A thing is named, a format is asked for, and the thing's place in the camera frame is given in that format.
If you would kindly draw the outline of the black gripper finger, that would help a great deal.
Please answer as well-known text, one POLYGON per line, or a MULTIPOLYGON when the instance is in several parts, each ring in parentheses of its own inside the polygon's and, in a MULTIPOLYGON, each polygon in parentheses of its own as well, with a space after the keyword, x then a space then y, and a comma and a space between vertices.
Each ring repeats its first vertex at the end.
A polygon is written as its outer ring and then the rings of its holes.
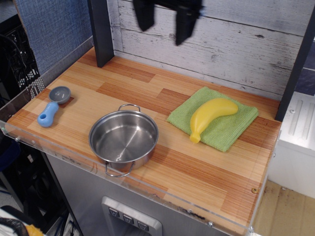
POLYGON ((155 23, 155 3, 153 0, 134 0, 133 6, 138 25, 142 31, 148 30, 155 23))
POLYGON ((196 17, 194 13, 185 7, 179 7, 176 14, 176 45, 181 45, 186 39, 191 37, 196 17))

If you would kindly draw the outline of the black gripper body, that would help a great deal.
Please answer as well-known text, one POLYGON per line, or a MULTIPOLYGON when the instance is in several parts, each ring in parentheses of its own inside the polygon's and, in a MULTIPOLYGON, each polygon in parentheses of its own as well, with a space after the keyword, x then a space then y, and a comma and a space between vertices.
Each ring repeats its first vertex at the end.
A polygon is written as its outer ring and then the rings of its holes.
POLYGON ((183 10, 188 16, 197 19, 204 10, 202 0, 154 0, 153 3, 174 11, 183 10))

